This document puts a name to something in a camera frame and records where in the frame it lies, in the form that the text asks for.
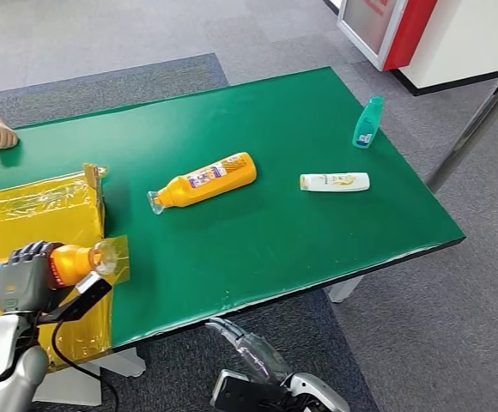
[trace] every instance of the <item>white bottle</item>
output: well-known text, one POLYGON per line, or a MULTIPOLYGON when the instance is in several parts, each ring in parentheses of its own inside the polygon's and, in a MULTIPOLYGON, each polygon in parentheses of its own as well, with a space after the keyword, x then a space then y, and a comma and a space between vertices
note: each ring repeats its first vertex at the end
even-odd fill
POLYGON ((366 191, 369 188, 367 173, 301 174, 301 191, 366 191))

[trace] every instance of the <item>white table leg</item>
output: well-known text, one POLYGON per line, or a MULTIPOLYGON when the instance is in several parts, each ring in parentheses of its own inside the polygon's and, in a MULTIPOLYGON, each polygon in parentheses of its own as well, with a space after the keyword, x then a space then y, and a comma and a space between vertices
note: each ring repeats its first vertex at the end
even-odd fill
POLYGON ((363 279, 363 275, 335 283, 329 291, 329 299, 333 303, 341 303, 351 294, 362 279, 363 279))
POLYGON ((91 363, 123 376, 140 376, 146 370, 146 362, 136 354, 136 348, 109 354, 91 363))
MULTIPOLYGON (((80 365, 100 375, 100 368, 90 363, 80 365)), ((98 406, 102 403, 100 381, 68 367, 48 373, 33 397, 34 401, 70 403, 74 405, 98 406)))
MULTIPOLYGON (((136 354, 136 348, 109 354, 80 366, 98 375, 100 375, 101 367, 123 376, 134 377, 140 376, 146 370, 146 362, 136 354)), ((68 367, 45 376, 33 400, 98 406, 102 403, 101 389, 100 381, 68 367)))

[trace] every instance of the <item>table edge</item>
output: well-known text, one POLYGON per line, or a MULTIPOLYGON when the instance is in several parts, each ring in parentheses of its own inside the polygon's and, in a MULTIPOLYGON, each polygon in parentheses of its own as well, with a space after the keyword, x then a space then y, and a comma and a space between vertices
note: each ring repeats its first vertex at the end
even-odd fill
MULTIPOLYGON (((451 246, 455 246, 458 245, 463 240, 466 239, 466 236, 463 235, 461 236, 460 238, 457 239, 453 239, 450 240, 449 242, 440 244, 440 245, 434 245, 434 246, 430 246, 430 247, 425 247, 425 248, 420 248, 420 249, 416 249, 416 252, 408 252, 402 255, 399 255, 398 257, 394 257, 391 259, 388 259, 385 262, 381 262, 379 264, 375 264, 373 266, 368 266, 366 268, 360 269, 360 270, 356 270, 354 272, 350 272, 344 275, 339 275, 332 279, 329 279, 326 281, 323 282, 319 282, 316 283, 311 286, 305 287, 305 288, 298 288, 296 290, 292 290, 292 291, 288 291, 288 292, 284 292, 284 293, 280 293, 280 294, 276 294, 274 296, 271 296, 269 298, 264 298, 261 300, 255 300, 254 303, 249 303, 249 304, 243 304, 243 305, 240 305, 240 306, 235 306, 232 307, 230 309, 227 309, 223 312, 218 312, 217 314, 211 315, 211 316, 218 316, 218 317, 228 317, 231 316, 235 313, 241 313, 241 312, 245 312, 246 310, 249 309, 255 309, 257 307, 261 307, 261 306, 265 306, 265 305, 269 305, 274 302, 277 302, 280 300, 283 299, 286 299, 286 298, 292 298, 295 296, 298 296, 300 294, 305 294, 308 292, 311 292, 313 290, 319 289, 319 288, 326 288, 328 286, 332 286, 335 283, 338 282, 343 282, 343 281, 348 281, 350 279, 354 279, 355 277, 359 277, 359 276, 363 276, 369 273, 372 273, 377 270, 381 270, 381 269, 385 269, 385 268, 388 268, 391 266, 394 266, 395 264, 400 264, 403 262, 406 262, 409 260, 415 259, 415 258, 420 258, 422 256, 425 256, 428 255, 435 251, 440 251, 443 249, 447 249, 448 247, 451 246)), ((191 330, 193 328, 197 328, 199 326, 201 326, 202 324, 204 324, 209 318, 211 316, 206 316, 203 318, 198 318, 195 319, 193 321, 187 321, 184 324, 179 325, 178 327, 170 327, 169 329, 163 329, 163 330, 159 330, 159 331, 155 331, 155 332, 149 332, 147 335, 145 336, 141 336, 141 337, 136 337, 131 339, 130 341, 127 341, 125 343, 119 344, 116 347, 112 347, 110 348, 111 351, 113 353, 116 352, 121 352, 122 350, 126 350, 129 348, 133 348, 135 347, 140 343, 142 342, 149 342, 153 339, 156 338, 161 338, 161 337, 166 337, 166 336, 170 336, 170 335, 174 335, 175 333, 184 331, 184 330, 191 330)))

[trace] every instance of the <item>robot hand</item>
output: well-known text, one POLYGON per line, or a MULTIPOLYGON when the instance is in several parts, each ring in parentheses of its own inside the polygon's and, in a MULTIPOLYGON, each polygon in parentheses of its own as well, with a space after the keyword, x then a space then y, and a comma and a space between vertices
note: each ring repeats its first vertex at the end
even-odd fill
POLYGON ((80 294, 60 306, 73 288, 48 286, 48 259, 60 245, 31 243, 0 268, 0 412, 28 410, 43 381, 48 356, 39 345, 39 325, 80 319, 112 288, 91 272, 76 285, 80 294))
POLYGON ((292 373, 264 338, 247 333, 226 319, 206 324, 231 343, 253 372, 246 376, 222 370, 211 405, 223 412, 350 412, 348 404, 329 385, 310 373, 292 373))

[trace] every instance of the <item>bottle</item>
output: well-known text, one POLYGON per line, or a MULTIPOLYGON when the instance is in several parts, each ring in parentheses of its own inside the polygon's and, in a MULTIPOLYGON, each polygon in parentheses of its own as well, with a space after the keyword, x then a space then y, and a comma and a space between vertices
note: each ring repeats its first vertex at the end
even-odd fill
POLYGON ((60 246, 51 252, 48 262, 48 287, 56 289, 76 285, 92 270, 110 275, 116 269, 117 255, 113 245, 103 240, 93 247, 60 246))
POLYGON ((379 96, 369 99, 356 124, 352 144, 357 148, 369 148, 371 146, 372 139, 376 135, 379 125, 381 123, 383 103, 384 99, 379 96))
POLYGON ((159 215, 165 208, 184 208, 226 191, 252 183, 257 178, 255 163, 247 153, 233 154, 192 173, 177 176, 160 191, 149 191, 150 206, 159 215))
POLYGON ((301 191, 366 191, 367 173, 301 174, 301 191))

